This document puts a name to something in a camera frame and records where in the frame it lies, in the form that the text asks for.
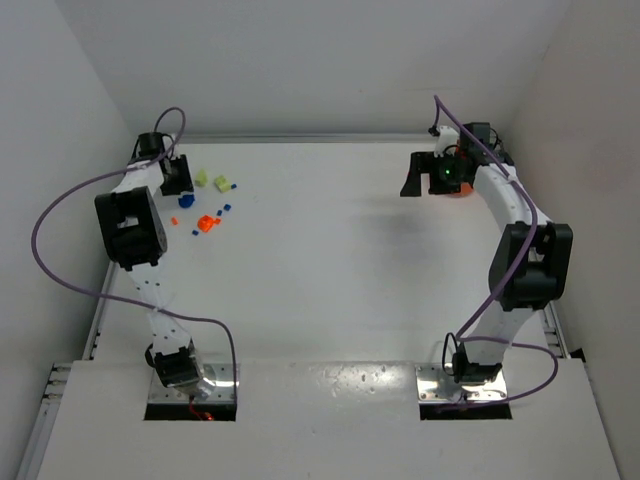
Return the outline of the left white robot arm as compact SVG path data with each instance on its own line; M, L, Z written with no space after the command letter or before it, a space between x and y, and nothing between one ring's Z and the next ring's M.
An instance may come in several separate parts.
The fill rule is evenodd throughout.
M197 391L203 367L191 334L166 312L171 299L162 257L168 240L154 195L190 201L195 196L187 159L173 154L169 139L158 131L139 135L132 170L111 192L96 196L94 205L109 258L128 272L141 301L151 306L147 363L164 387L188 395Z

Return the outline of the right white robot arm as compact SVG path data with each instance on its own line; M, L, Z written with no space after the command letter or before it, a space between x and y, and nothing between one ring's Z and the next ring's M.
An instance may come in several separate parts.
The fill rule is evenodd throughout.
M573 231L535 205L488 123L467 123L460 132L435 124L429 133L435 147L412 153L401 196L453 195L468 186L502 231L488 272L488 299L446 338L455 346L446 373L457 383L480 384L500 373L524 324L562 296Z

